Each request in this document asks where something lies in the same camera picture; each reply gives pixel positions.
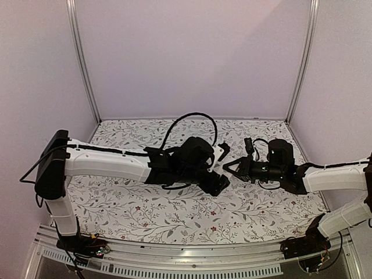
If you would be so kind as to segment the white remote control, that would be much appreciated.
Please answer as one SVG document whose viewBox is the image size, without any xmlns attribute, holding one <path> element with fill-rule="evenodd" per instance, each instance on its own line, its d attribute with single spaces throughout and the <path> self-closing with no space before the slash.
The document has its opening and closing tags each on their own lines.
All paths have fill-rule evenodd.
<svg viewBox="0 0 372 279">
<path fill-rule="evenodd" d="M 221 168 L 220 171 L 221 171 L 221 174 L 225 175 L 229 180 L 233 176 L 229 171 L 226 171 L 223 168 Z"/>
</svg>

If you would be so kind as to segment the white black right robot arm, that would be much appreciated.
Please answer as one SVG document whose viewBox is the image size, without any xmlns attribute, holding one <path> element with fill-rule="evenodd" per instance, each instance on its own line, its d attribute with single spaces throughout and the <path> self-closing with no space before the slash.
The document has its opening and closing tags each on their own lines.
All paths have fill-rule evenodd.
<svg viewBox="0 0 372 279">
<path fill-rule="evenodd" d="M 324 166 L 296 165 L 293 146 L 284 139 L 274 139 L 267 143 L 267 160 L 260 162 L 255 159 L 254 141 L 247 138 L 245 144 L 247 156 L 223 165 L 224 171 L 241 181 L 275 181 L 295 195 L 335 189 L 362 191 L 361 196 L 337 210 L 315 217 L 304 236 L 283 241 L 280 249 L 285 259 L 329 249 L 330 236 L 371 218 L 371 158 Z"/>
</svg>

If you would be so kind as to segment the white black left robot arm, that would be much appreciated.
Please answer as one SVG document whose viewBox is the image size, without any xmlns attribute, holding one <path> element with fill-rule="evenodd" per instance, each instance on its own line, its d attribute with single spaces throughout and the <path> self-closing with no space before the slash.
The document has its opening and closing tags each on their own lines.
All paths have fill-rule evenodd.
<svg viewBox="0 0 372 279">
<path fill-rule="evenodd" d="M 71 139 L 66 130 L 52 137 L 40 158 L 21 176 L 31 183 L 36 197 L 45 201 L 56 224 L 57 247 L 78 259 L 103 258 L 110 251 L 97 235 L 83 236 L 78 217 L 66 193 L 66 180 L 74 176 L 102 176 L 133 180 L 174 189 L 175 183 L 197 185 L 204 193 L 218 196 L 230 181 L 214 170 L 230 151 L 226 144 L 209 144 L 189 137 L 181 146 L 145 147 L 139 151 L 91 145 Z M 27 176 L 35 170 L 34 181 Z"/>
</svg>

